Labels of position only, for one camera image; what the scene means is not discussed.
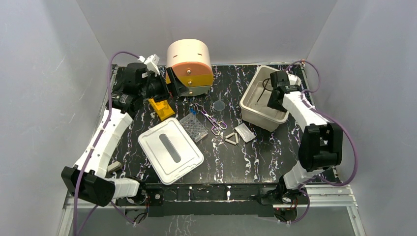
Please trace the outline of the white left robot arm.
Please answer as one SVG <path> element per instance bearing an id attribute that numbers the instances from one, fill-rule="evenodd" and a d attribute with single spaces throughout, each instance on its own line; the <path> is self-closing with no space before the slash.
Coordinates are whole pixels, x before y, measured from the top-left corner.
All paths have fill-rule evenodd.
<path id="1" fill-rule="evenodd" d="M 75 199 L 104 207 L 112 200 L 126 198 L 136 205 L 145 202 L 147 192 L 133 177 L 107 178 L 110 159 L 123 135 L 144 102 L 165 101 L 188 92 L 172 67 L 166 76 L 147 68 L 144 63 L 130 63 L 116 86 L 110 86 L 110 97 L 86 150 L 72 167 L 64 167 L 61 178 Z"/>

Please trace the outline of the yellow test tube rack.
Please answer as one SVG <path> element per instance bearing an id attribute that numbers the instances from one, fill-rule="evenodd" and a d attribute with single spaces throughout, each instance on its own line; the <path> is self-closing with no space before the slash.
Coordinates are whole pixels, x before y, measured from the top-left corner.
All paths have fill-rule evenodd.
<path id="1" fill-rule="evenodd" d="M 164 121 L 175 114 L 174 110 L 171 108 L 167 100 L 155 102 L 155 100 L 149 99 L 148 102 L 158 115 L 161 121 Z"/>

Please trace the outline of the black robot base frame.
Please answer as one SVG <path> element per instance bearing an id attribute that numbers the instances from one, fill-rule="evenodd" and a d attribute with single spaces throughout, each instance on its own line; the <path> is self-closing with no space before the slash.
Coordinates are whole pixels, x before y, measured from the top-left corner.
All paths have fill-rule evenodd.
<path id="1" fill-rule="evenodd" d="M 173 215 L 257 215 L 295 220 L 307 204 L 298 190 L 277 183 L 173 184 L 145 183 L 137 197 L 116 200 L 120 207 L 148 206 L 150 217 Z"/>

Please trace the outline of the clear plastic funnel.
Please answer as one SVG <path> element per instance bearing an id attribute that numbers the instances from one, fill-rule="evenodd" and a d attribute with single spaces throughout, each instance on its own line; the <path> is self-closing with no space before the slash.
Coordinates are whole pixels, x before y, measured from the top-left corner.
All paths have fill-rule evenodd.
<path id="1" fill-rule="evenodd" d="M 216 111 L 223 111 L 226 107 L 226 104 L 223 101 L 222 94 L 219 93 L 218 99 L 213 103 L 213 108 Z"/>

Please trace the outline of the clear plastic tube rack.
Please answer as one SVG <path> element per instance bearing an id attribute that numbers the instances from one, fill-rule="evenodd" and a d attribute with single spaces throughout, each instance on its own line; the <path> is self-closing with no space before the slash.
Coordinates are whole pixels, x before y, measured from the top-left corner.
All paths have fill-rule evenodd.
<path id="1" fill-rule="evenodd" d="M 179 122 L 185 129 L 186 133 L 196 143 L 201 141 L 205 136 L 208 135 L 208 130 L 203 126 L 203 124 L 196 118 L 196 116 L 193 113 L 189 113 Z"/>

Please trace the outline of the white plastic bin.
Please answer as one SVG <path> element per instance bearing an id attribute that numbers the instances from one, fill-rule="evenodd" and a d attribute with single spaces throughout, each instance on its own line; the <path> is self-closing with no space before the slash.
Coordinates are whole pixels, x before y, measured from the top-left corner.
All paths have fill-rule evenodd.
<path id="1" fill-rule="evenodd" d="M 270 73 L 275 71 L 277 69 L 266 65 L 258 67 L 239 102 L 242 119 L 269 132 L 275 131 L 289 116 L 289 112 L 267 106 L 272 86 L 265 79 L 270 78 Z"/>

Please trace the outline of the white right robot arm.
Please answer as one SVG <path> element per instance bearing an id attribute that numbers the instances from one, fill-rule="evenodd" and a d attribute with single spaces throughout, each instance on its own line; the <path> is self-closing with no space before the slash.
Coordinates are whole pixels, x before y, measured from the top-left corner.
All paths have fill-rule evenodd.
<path id="1" fill-rule="evenodd" d="M 313 111 L 301 88 L 290 83 L 285 71 L 270 74 L 272 92 L 267 106 L 289 112 L 302 130 L 298 161 L 281 179 L 277 198 L 284 204 L 297 196 L 296 189 L 324 170 L 342 161 L 343 131 L 341 127 Z"/>

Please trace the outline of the white clay pipe triangle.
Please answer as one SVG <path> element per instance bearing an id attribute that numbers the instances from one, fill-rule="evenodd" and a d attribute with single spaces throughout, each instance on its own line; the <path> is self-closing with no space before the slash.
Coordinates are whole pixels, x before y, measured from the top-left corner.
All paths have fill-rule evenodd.
<path id="1" fill-rule="evenodd" d="M 239 142 L 238 134 L 236 132 L 233 132 L 229 135 L 226 135 L 224 141 L 232 145 L 237 145 Z"/>

